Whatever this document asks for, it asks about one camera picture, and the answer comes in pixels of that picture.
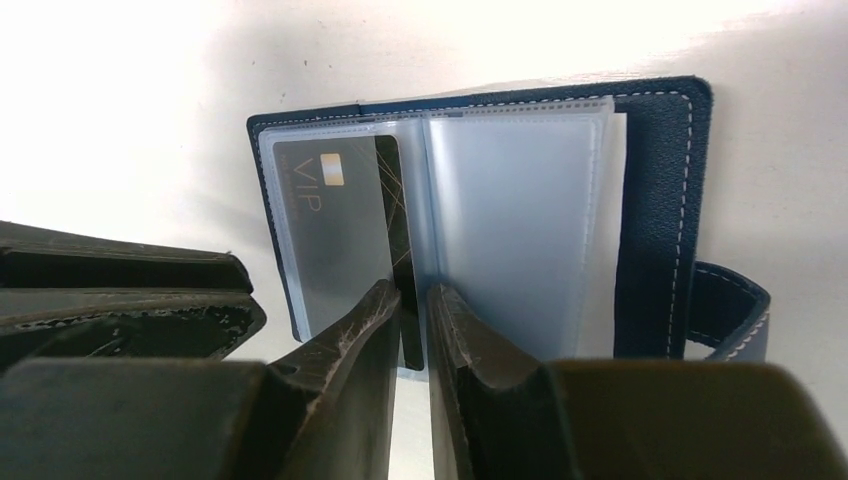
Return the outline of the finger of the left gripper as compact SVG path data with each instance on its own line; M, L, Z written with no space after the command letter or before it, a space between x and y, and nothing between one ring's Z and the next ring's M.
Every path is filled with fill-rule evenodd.
M230 253L1 224L1 368L35 357L222 359L267 321Z

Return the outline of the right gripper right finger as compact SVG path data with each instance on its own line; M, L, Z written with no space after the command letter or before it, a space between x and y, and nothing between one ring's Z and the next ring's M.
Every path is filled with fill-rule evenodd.
M446 285L427 295L439 479L843 479L847 459L784 370L541 362Z

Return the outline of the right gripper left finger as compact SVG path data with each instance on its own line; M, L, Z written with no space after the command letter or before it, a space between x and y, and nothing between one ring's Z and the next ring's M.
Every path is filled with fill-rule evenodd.
M384 479L399 292L264 364L76 354L54 342L1 378L5 479Z

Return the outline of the blue leather card holder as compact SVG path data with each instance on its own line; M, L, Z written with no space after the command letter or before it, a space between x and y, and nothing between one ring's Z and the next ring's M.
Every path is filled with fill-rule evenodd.
M627 117L623 216L614 296L617 358L683 356L687 342L716 361L761 362L770 297L748 278L696 258L713 95L695 76L502 90L251 116L253 150L276 127L370 125L473 108L549 112L609 98Z

